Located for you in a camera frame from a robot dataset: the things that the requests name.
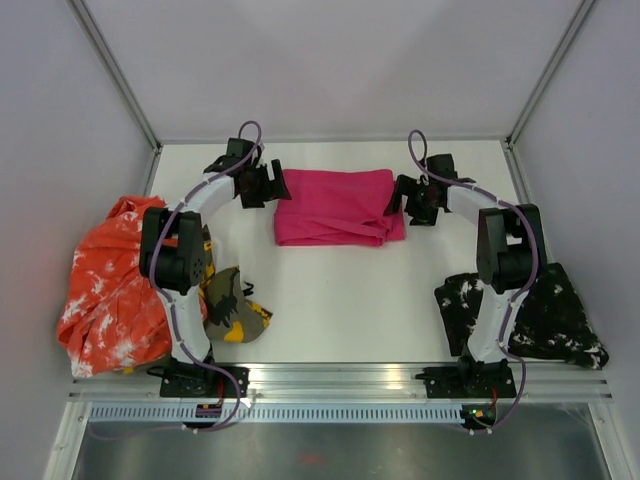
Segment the pink trousers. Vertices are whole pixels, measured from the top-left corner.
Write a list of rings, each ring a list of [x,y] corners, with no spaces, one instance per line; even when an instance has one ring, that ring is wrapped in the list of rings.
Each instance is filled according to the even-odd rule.
[[[403,214],[384,214],[394,190],[389,169],[286,169],[284,180],[291,198],[278,202],[273,217],[280,247],[381,247],[406,239]]]

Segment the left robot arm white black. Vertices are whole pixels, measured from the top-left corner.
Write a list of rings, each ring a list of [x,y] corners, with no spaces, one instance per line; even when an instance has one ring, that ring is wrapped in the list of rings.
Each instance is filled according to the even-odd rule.
[[[248,372],[215,364],[201,315],[204,278],[204,223],[239,199],[245,209],[288,200],[281,164],[261,161],[259,139],[232,137],[226,151],[204,171],[182,199],[150,207],[143,215],[139,270],[162,302],[171,335],[170,360],[162,369],[164,398],[241,398]]]

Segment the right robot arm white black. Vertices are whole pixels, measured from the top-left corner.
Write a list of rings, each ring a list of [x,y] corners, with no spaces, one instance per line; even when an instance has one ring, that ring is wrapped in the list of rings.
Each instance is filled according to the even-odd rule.
[[[425,157],[417,165],[420,178],[396,178],[386,215],[405,212],[411,224],[433,226],[445,211],[475,225],[476,269],[483,287],[475,327],[457,362],[426,367],[417,378],[430,399],[514,399],[509,338],[520,306],[547,264],[539,209],[512,205],[459,177],[450,154]]]

